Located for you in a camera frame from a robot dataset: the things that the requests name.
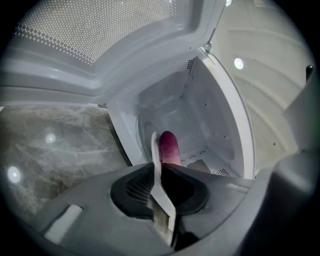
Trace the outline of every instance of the white plastic panel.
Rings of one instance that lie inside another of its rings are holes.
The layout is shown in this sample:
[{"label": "white plastic panel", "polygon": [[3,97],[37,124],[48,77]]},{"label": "white plastic panel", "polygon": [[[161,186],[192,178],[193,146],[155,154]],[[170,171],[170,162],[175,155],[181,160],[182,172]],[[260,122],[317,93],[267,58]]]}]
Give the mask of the white plastic panel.
[{"label": "white plastic panel", "polygon": [[42,0],[17,24],[2,58],[0,90],[8,98],[0,101],[107,103],[140,72],[206,45],[224,6]]},{"label": "white plastic panel", "polygon": [[229,108],[228,102],[220,100],[222,91],[212,74],[203,67],[202,61],[197,58],[191,72],[191,79],[186,87],[186,99],[200,125],[203,136],[211,150],[218,148],[218,154],[226,161],[235,157],[234,145],[230,138],[230,131],[225,116]]},{"label": "white plastic panel", "polygon": [[[168,58],[160,61],[155,66],[151,66],[131,79],[125,89],[122,90],[117,96],[115,96],[110,102],[107,103],[107,108],[116,129],[118,137],[120,138],[121,144],[133,165],[139,165],[150,161],[145,154],[144,148],[148,148],[148,144],[143,144],[140,140],[139,133],[139,121],[138,115],[141,111],[141,104],[139,101],[138,94],[151,85],[161,84],[164,79],[172,76],[173,74],[186,70],[186,63],[188,60],[194,58],[196,55],[195,51],[189,54],[183,54],[179,57]],[[170,93],[166,90],[162,90],[164,98]],[[162,127],[156,127],[158,132],[163,130]]]},{"label": "white plastic panel", "polygon": [[216,96],[215,99],[218,105],[223,106],[221,111],[227,123],[229,137],[232,137],[234,158],[228,163],[240,177],[253,179],[256,165],[255,144],[246,105],[235,82],[221,63],[213,55],[202,56],[203,63],[219,85],[216,92],[221,91],[224,96]]},{"label": "white plastic panel", "polygon": [[197,171],[210,172],[215,175],[239,177],[227,162],[223,161],[207,146],[182,158],[181,165]]},{"label": "white plastic panel", "polygon": [[[142,129],[145,128],[145,123],[151,123],[161,133],[171,131],[176,136],[182,156],[193,154],[205,145],[197,119],[184,98],[173,99],[160,107],[148,108],[146,111],[147,116],[144,109],[138,116],[142,119]],[[144,141],[148,143],[149,131]]]}]

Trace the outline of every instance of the pink object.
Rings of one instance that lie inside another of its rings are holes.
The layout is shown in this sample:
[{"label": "pink object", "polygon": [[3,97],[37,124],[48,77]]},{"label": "pink object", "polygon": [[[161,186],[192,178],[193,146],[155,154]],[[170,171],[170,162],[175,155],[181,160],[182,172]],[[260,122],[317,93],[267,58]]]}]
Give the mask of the pink object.
[{"label": "pink object", "polygon": [[158,146],[162,163],[180,165],[181,158],[178,141],[171,131],[165,131],[161,134]]}]

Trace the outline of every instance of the perforated panel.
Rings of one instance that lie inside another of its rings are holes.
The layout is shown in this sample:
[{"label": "perforated panel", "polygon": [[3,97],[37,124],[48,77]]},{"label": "perforated panel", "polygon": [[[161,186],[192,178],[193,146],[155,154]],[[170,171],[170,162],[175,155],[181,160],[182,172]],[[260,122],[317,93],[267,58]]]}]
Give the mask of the perforated panel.
[{"label": "perforated panel", "polygon": [[42,0],[15,34],[92,65],[120,39],[175,14],[175,0]]},{"label": "perforated panel", "polygon": [[222,170],[218,171],[215,174],[216,175],[221,175],[221,176],[230,176],[230,174],[225,169],[222,169]]},{"label": "perforated panel", "polygon": [[195,58],[190,59],[190,60],[188,61],[188,66],[186,67],[186,69],[189,70],[188,75],[190,75],[190,73],[191,73],[191,70],[192,70],[192,67],[193,67],[193,65],[194,65],[194,62],[195,62]]}]

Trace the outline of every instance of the ceiling light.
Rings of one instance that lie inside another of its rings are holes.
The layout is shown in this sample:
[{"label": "ceiling light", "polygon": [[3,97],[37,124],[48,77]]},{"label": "ceiling light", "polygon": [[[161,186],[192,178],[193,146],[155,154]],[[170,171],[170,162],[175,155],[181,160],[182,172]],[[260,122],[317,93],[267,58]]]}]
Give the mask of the ceiling light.
[{"label": "ceiling light", "polygon": [[232,0],[226,0],[226,2],[225,2],[225,6],[229,6],[229,5],[231,5],[231,3],[232,3]]},{"label": "ceiling light", "polygon": [[12,182],[12,183],[18,183],[21,179],[21,174],[20,171],[18,170],[17,167],[10,167],[8,170],[8,179]]},{"label": "ceiling light", "polygon": [[240,58],[236,58],[234,60],[234,65],[238,70],[242,70],[244,68],[244,62]]}]

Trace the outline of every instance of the white wall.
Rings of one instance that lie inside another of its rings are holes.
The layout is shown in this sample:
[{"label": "white wall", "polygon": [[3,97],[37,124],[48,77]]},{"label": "white wall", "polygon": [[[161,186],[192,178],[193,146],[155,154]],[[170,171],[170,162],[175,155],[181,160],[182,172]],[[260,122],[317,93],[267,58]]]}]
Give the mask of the white wall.
[{"label": "white wall", "polygon": [[[233,0],[214,34],[212,52],[235,80],[254,130],[256,170],[297,150],[283,111],[306,82],[312,54],[298,29],[270,0]],[[241,58],[238,70],[234,59]]]}]

